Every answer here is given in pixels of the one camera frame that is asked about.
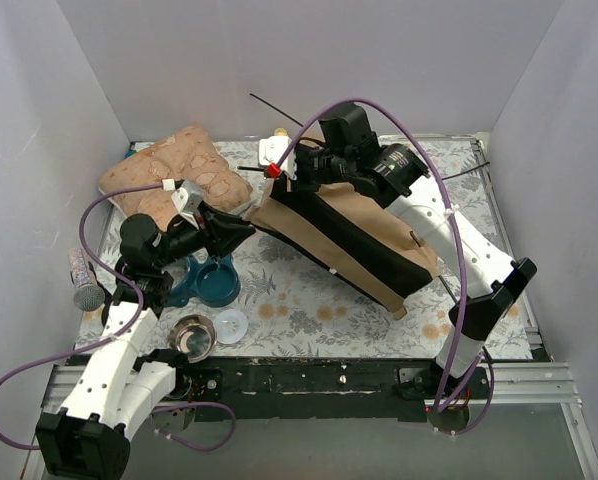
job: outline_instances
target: tan fabric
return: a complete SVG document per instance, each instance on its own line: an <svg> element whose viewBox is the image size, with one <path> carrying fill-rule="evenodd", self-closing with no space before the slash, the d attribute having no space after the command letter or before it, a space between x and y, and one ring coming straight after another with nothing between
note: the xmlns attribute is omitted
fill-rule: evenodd
<svg viewBox="0 0 598 480"><path fill-rule="evenodd" d="M149 148L135 153L108 170L99 188L108 193L119 188L156 183L164 178L197 182L209 205L230 212L250 201L252 187L217 153L208 133L198 125L188 126ZM170 193L153 190L121 195L114 199L128 216L150 215L162 230L177 214Z"/></svg>
<svg viewBox="0 0 598 480"><path fill-rule="evenodd" d="M359 195L349 183L324 185L318 195L332 208L393 252L399 253L433 277L439 275L437 254L429 245L419 247L412 228L383 210L374 200Z"/></svg>
<svg viewBox="0 0 598 480"><path fill-rule="evenodd" d="M297 242L321 262L337 270L337 273L346 280L376 298L390 312L402 308L403 298L377 280L354 258L308 223L301 215L272 198L266 198L264 203L265 205L262 203L258 211L251 217L254 224L275 230Z"/></svg>
<svg viewBox="0 0 598 480"><path fill-rule="evenodd" d="M380 302L395 318L405 314L403 297L386 286L352 256L322 234L301 215L270 198L272 185L261 206L248 215L261 228L277 231L310 252L325 265ZM412 229L379 207L373 200L356 193L349 184L323 186L318 195L363 231L411 262L439 275L437 255L430 246L413 240Z"/></svg>

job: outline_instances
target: floral tablecloth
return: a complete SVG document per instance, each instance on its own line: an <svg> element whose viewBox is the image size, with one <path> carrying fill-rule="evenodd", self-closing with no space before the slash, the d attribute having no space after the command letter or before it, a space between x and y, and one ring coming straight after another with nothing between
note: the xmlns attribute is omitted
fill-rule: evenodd
<svg viewBox="0 0 598 480"><path fill-rule="evenodd" d="M382 137L385 143L401 137ZM442 175L474 167L476 158L468 139L422 141ZM234 169L257 164L257 142L217 142L218 150ZM256 201L266 180L256 172L240 172L253 186ZM446 182L454 203L494 245L503 247L495 226L481 176L469 173ZM123 216L113 211L101 252L113 266L119 256L119 227ZM241 293L227 308L244 312L249 320L246 336L236 344L217 344L214 355L282 357L434 357L441 348L450 322L447 312L453 301L439 279L405 301L407 315L394 320L382 306L303 257L292 247L258 232L234 254L241 279ZM444 278L458 291L458 282L440 261ZM111 291L111 275L97 275ZM213 318L223 309L213 309L191 299L181 309L166 309L157 327L143 345L143 352L166 346L169 330L178 319L191 313ZM532 358L524 327L528 314L523 304L512 307L490 335L487 346L499 359ZM93 342L102 332L100 311L84 315L77 346Z"/></svg>

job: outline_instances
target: cable tie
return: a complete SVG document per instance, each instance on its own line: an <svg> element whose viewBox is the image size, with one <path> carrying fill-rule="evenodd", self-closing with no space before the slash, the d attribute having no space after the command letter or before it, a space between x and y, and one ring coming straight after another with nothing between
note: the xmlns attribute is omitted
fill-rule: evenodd
<svg viewBox="0 0 598 480"><path fill-rule="evenodd" d="M459 211L459 205L453 205L452 208L446 208L443 212L443 217L448 220L451 215L454 215Z"/></svg>
<svg viewBox="0 0 598 480"><path fill-rule="evenodd" d="M163 184L163 189L166 192L171 192L177 189L174 178L164 178L161 183Z"/></svg>

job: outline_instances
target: red clip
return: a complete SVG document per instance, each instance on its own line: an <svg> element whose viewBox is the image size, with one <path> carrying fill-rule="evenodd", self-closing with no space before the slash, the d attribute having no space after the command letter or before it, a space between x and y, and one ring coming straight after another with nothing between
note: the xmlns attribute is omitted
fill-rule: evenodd
<svg viewBox="0 0 598 480"><path fill-rule="evenodd" d="M272 178L279 178L281 175L281 168L276 163L271 163L266 168L266 173Z"/></svg>

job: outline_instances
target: white clamp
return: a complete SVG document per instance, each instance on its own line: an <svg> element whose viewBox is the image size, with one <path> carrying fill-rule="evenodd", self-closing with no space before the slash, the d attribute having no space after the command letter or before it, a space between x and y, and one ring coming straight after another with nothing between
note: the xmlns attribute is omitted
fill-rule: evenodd
<svg viewBox="0 0 598 480"><path fill-rule="evenodd" d="M171 192L171 191L173 191L176 188L174 178L164 178L161 181L161 184L163 185L163 189L166 192Z"/></svg>
<svg viewBox="0 0 598 480"><path fill-rule="evenodd" d="M448 218L450 218L452 215L454 215L458 211L459 211L459 205L452 205L451 208L446 208L444 210L443 216L446 219L446 221L448 221Z"/></svg>
<svg viewBox="0 0 598 480"><path fill-rule="evenodd" d="M266 168L271 163L277 163L283 152L288 148L288 145L290 145L290 142L288 132L283 128L275 130L275 134L272 137L259 140L259 166ZM296 178L295 152L290 152L286 161L281 166L281 170L291 180Z"/></svg>
<svg viewBox="0 0 598 480"><path fill-rule="evenodd" d="M170 198L177 212L182 216L183 214L194 215L203 201L203 189L197 183L185 180Z"/></svg>

